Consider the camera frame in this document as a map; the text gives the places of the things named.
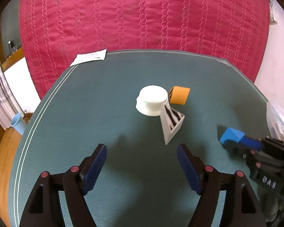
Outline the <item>right gloved hand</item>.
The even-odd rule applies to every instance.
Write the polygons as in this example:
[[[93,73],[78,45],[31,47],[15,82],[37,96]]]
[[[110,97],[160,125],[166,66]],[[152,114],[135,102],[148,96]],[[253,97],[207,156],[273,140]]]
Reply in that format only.
[[[260,205],[266,226],[284,226],[284,183],[264,177],[260,185],[265,189]]]

